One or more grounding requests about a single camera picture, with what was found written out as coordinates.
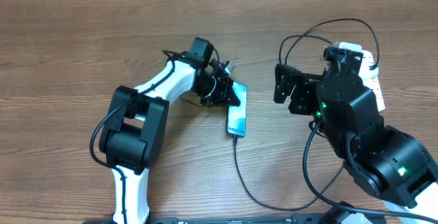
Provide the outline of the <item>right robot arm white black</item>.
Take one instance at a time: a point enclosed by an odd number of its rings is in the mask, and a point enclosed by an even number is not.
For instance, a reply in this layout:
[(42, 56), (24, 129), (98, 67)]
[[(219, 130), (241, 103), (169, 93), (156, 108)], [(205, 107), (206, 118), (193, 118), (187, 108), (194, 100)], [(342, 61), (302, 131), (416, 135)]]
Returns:
[(415, 137), (384, 123), (385, 104), (372, 54), (347, 42), (327, 47), (328, 69), (275, 68), (274, 101), (312, 116), (355, 184), (403, 223), (437, 222), (437, 163)]

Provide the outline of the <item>Galaxy S24+ smartphone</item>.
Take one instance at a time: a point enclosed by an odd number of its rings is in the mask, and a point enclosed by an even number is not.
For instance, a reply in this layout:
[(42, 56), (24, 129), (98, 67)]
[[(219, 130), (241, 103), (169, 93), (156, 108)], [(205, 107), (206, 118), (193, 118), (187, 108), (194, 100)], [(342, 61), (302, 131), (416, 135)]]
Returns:
[(239, 137), (246, 135), (247, 86), (234, 82), (232, 89), (240, 101), (239, 105), (230, 105), (227, 114), (227, 133)]

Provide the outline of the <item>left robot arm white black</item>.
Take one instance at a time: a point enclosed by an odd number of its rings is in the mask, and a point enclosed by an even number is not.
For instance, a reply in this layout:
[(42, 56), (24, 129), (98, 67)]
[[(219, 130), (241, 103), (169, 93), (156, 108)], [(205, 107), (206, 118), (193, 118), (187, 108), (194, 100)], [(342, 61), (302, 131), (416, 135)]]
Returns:
[(149, 171), (164, 142), (170, 106), (187, 92), (205, 107), (226, 107), (226, 132), (246, 135), (247, 87), (231, 79), (234, 64), (212, 58), (210, 41), (196, 37), (189, 50), (165, 50), (166, 65), (145, 84), (114, 91), (106, 116), (90, 138), (90, 155), (111, 169), (116, 208), (107, 223), (147, 223)]

